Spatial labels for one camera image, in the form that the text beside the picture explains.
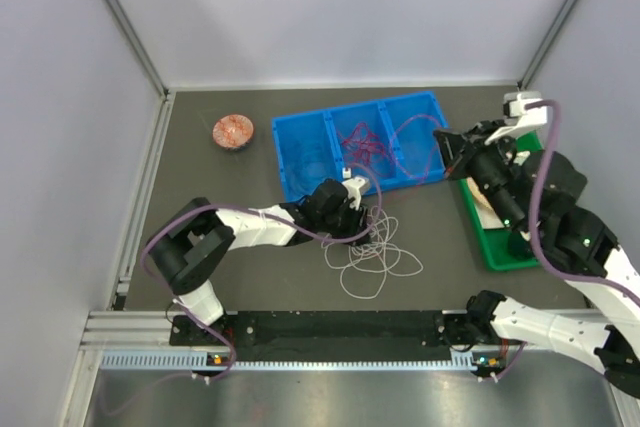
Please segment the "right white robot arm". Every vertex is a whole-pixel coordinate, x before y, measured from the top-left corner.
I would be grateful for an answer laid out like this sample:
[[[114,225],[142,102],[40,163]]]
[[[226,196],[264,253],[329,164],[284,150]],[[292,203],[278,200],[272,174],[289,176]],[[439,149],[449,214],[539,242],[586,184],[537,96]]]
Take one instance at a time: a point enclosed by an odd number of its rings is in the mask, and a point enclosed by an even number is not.
[[[582,293],[603,315],[578,321],[483,290],[466,306],[476,341],[517,341],[576,360],[618,390],[639,395],[639,273],[617,236],[578,206],[586,177],[552,143],[522,153],[504,121],[466,132],[437,129],[445,177],[472,179],[502,225],[549,274]]]

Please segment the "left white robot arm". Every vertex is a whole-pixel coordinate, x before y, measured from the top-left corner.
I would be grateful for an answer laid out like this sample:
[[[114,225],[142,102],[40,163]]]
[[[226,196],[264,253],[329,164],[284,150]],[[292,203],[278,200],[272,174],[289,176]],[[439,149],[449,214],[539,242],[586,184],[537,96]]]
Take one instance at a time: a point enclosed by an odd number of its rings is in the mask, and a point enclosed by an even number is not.
[[[149,239],[141,263],[153,260],[178,305],[194,317],[194,334],[216,343],[226,334],[227,321],[210,277],[227,252],[293,247],[313,239],[366,243],[368,209],[362,197],[370,187],[363,176],[327,179],[297,201],[263,209],[214,206],[198,197]]]

